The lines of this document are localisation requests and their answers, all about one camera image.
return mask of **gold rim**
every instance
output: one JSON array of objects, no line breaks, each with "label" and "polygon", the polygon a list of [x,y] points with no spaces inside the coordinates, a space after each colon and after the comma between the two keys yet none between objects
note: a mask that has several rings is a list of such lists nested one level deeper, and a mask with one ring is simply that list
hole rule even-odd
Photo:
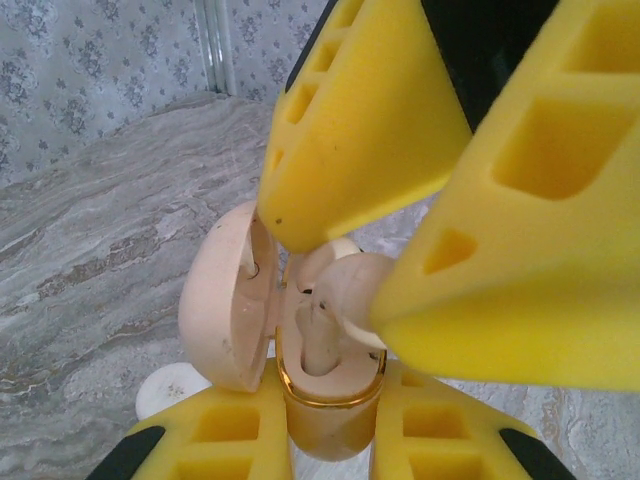
[{"label": "gold rim", "polygon": [[365,390],[356,395],[339,399],[323,398],[317,395],[312,395],[300,390],[294,385],[284,364],[280,327],[276,327],[276,364],[278,365],[278,376],[280,377],[282,386],[296,401],[307,407],[313,408],[353,408],[368,402],[375,397],[378,392],[380,392],[380,389],[382,388],[382,380],[384,379],[384,372],[387,368],[387,351],[383,350],[382,355],[380,355],[378,371],[376,372],[371,384]]}]

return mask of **gray marble table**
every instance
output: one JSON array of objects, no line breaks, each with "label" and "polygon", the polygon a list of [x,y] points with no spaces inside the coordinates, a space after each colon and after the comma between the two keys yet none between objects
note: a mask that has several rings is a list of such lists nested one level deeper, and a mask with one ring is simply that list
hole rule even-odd
[{"label": "gray marble table", "polygon": [[[0,478],[84,478],[135,423],[140,383],[185,360],[185,274],[220,215],[254,198],[270,121],[201,96],[0,190]],[[396,256],[428,206],[354,236]],[[578,478],[640,478],[640,395],[450,383],[532,425]],[[296,452],[305,480],[365,479],[367,464]]]}]

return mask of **floral wallpaper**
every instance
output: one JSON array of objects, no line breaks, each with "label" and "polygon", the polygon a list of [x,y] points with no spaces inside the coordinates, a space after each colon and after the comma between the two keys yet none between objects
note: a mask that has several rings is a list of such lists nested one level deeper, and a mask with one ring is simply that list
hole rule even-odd
[{"label": "floral wallpaper", "polygon": [[326,0],[225,0],[238,95],[274,103]]},{"label": "floral wallpaper", "polygon": [[0,0],[0,186],[206,85],[193,0]]}]

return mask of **marble surface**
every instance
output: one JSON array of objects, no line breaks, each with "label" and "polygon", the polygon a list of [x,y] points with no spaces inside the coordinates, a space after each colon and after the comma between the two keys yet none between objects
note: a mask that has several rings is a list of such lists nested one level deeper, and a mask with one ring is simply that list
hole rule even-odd
[{"label": "marble surface", "polygon": [[[221,214],[254,197],[269,107],[200,97],[0,190],[0,478],[82,479],[185,360],[177,302]],[[425,201],[355,232],[396,256]],[[532,425],[579,479],[640,478],[640,395],[450,383]],[[298,478],[365,479],[296,453]]]}]

